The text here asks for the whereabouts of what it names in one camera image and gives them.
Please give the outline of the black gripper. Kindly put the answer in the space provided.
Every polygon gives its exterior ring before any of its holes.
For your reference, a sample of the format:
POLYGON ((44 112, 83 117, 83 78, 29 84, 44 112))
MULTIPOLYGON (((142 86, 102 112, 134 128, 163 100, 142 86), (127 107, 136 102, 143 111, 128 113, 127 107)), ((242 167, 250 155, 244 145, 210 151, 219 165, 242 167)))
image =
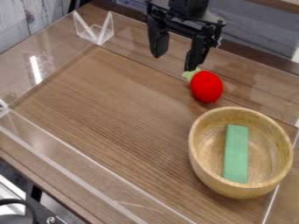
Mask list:
POLYGON ((150 50, 158 59, 168 51, 170 34, 192 38, 184 70, 191 72, 206 60, 211 46, 220 44, 224 19, 208 9, 210 0, 146 0, 150 50))

